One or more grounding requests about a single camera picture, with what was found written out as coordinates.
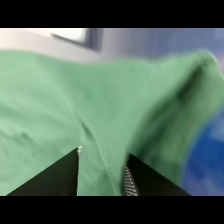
zipper teeth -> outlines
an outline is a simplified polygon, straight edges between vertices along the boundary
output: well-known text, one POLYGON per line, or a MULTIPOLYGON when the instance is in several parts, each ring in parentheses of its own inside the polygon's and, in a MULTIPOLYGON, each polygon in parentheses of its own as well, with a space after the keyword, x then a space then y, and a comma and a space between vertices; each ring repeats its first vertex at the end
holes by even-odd
POLYGON ((135 187, 131 173, 127 167, 124 168, 123 185, 124 193, 126 196, 138 196, 138 191, 135 187))

blurry background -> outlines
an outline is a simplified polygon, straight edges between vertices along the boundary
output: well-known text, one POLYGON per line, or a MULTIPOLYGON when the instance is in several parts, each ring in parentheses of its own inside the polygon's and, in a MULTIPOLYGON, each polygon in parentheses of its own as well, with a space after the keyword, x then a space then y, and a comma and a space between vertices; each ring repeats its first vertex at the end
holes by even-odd
POLYGON ((78 62, 157 58, 204 48, 224 61, 224 28, 0 29, 0 49, 32 50, 78 62))

window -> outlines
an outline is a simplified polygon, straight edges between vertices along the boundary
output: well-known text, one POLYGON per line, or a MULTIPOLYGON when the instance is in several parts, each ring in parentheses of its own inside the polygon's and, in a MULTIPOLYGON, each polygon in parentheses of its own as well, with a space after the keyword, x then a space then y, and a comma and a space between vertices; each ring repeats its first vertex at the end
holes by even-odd
POLYGON ((100 50, 101 28, 23 28, 42 36, 100 50))

green fabric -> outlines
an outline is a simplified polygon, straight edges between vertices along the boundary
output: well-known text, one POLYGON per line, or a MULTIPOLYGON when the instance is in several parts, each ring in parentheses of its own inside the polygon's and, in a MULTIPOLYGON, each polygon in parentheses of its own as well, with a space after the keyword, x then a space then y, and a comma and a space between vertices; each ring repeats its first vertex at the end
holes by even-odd
POLYGON ((133 153, 181 185, 190 147, 223 105, 209 53, 77 64, 0 52, 0 195, 82 145, 79 195, 121 195, 133 153))

green garment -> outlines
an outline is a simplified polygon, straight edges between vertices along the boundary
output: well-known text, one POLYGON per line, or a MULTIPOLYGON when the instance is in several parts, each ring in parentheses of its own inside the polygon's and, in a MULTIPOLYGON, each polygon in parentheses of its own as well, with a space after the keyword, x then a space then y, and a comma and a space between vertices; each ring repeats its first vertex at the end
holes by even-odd
POLYGON ((191 145, 223 106, 206 52, 77 64, 0 51, 0 195, 82 146, 79 195, 121 195, 128 153, 177 185, 191 145))

